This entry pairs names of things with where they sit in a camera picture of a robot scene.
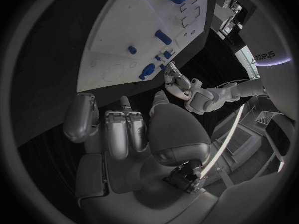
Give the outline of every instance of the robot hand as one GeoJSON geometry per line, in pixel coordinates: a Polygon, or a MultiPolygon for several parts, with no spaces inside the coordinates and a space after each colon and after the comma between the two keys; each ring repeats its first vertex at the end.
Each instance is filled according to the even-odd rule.
{"type": "Polygon", "coordinates": [[[204,89],[200,80],[193,78],[190,82],[181,74],[174,61],[166,66],[164,78],[166,89],[174,96],[185,100],[187,110],[199,115],[222,107],[226,101],[232,102],[239,100],[240,97],[266,94],[260,79],[239,84],[227,83],[222,88],[204,89]]]}

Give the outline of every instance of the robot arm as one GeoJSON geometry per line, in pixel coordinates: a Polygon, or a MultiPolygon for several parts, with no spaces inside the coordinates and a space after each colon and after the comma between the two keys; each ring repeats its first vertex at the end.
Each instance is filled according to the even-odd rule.
{"type": "Polygon", "coordinates": [[[181,74],[174,61],[166,66],[164,77],[166,89],[174,96],[185,100],[187,110],[199,115],[219,109],[225,102],[237,101],[240,97],[266,94],[259,78],[239,84],[227,83],[222,88],[204,89],[198,79],[193,78],[190,82],[181,74]]]}

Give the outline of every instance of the vent grille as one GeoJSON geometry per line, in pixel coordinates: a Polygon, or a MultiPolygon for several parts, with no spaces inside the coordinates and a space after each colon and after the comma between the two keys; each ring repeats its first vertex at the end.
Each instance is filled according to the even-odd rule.
{"type": "Polygon", "coordinates": [[[267,124],[269,124],[269,122],[274,114],[275,114],[274,112],[262,111],[259,114],[259,116],[256,118],[255,122],[260,123],[264,126],[267,126],[267,124]]]}

